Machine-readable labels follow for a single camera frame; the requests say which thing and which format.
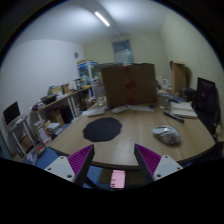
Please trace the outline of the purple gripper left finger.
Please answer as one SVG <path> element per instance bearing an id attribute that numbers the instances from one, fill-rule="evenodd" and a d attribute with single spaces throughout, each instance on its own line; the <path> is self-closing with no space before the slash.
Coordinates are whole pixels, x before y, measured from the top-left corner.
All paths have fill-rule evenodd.
<path id="1" fill-rule="evenodd" d="M 45 168 L 45 171 L 82 186 L 94 155 L 94 145 L 91 144 L 68 157 L 59 156 Z"/>

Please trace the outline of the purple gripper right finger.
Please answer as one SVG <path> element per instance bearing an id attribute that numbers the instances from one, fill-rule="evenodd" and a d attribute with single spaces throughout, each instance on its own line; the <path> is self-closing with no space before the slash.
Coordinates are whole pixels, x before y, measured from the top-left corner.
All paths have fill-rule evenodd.
<path id="1" fill-rule="evenodd" d="M 152 150 L 136 144 L 134 155 L 146 184 L 180 171 L 182 166 L 169 155 L 160 156 Z"/>

